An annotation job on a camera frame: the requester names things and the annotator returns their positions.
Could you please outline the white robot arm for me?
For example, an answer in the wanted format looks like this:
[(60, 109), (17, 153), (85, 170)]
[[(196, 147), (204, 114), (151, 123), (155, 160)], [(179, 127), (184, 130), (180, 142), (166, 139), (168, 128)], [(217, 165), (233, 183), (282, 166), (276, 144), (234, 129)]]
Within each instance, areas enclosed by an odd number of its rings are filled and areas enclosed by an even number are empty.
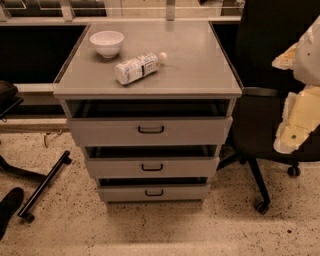
[(292, 70), (294, 78), (305, 85), (299, 93), (288, 94), (273, 144), (277, 152), (291, 154), (320, 125), (320, 17), (272, 66)]

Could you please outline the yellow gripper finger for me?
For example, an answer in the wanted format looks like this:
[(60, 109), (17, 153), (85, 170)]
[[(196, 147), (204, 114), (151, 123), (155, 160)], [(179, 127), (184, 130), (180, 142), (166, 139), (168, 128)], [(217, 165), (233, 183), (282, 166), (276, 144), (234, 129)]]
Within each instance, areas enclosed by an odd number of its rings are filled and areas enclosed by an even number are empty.
[(320, 125), (320, 87), (307, 85), (298, 94), (290, 92), (285, 100), (282, 122), (273, 148), (282, 154), (297, 150)]
[(281, 70), (293, 70), (295, 65), (297, 43), (291, 45), (286, 51), (272, 61), (272, 66)]

